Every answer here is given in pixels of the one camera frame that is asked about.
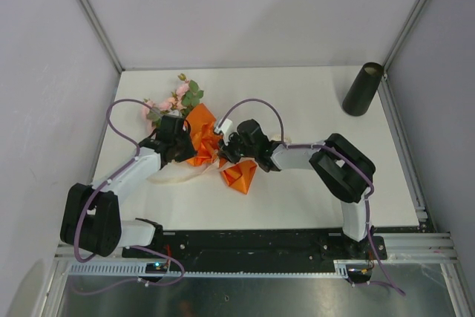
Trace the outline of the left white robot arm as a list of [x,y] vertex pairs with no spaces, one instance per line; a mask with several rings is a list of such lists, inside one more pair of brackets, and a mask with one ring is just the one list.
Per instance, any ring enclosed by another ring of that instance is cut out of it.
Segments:
[[163,228],[144,218],[123,220],[120,205],[147,178],[173,161],[196,155],[191,124],[182,117],[165,115],[153,134],[136,145],[134,154],[115,172],[90,185],[77,183],[69,192],[60,229],[60,240],[92,255],[109,256],[117,248],[138,246],[146,256],[164,248]]

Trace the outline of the orange flower bouquet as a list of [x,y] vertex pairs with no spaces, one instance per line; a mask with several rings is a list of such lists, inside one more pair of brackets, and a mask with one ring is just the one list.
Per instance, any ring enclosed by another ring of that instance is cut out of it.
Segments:
[[257,171],[257,164],[252,160],[241,160],[237,164],[232,164],[218,157],[218,141],[222,136],[214,133],[217,119],[202,103],[204,90],[183,73],[178,75],[178,79],[181,84],[171,92],[168,99],[161,103],[151,99],[144,100],[142,117],[147,124],[148,132],[151,133],[160,127],[162,119],[159,115],[174,112],[182,115],[188,120],[185,127],[191,130],[191,143],[197,155],[186,160],[183,165],[177,164],[178,173],[165,178],[153,174],[148,181],[156,185],[178,184],[213,172],[220,174],[229,188],[246,195]]

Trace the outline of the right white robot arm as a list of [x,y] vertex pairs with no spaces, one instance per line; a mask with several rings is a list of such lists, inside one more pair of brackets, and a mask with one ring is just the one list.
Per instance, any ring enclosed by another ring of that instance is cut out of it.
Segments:
[[369,197],[376,166],[341,134],[317,143],[288,144],[269,139],[256,120],[242,122],[218,142],[218,155],[231,163],[253,159],[266,172],[313,170],[341,202],[342,249],[360,258],[372,246]]

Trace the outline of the cream printed ribbon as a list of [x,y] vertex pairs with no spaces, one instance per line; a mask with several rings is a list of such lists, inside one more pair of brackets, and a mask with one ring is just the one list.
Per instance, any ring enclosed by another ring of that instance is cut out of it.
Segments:
[[251,158],[239,163],[230,163],[218,156],[218,142],[228,137],[209,133],[195,134],[192,141],[197,156],[184,163],[173,163],[163,170],[153,173],[147,181],[156,185],[185,183],[206,174],[219,174],[224,183],[235,190],[246,193],[259,165]]

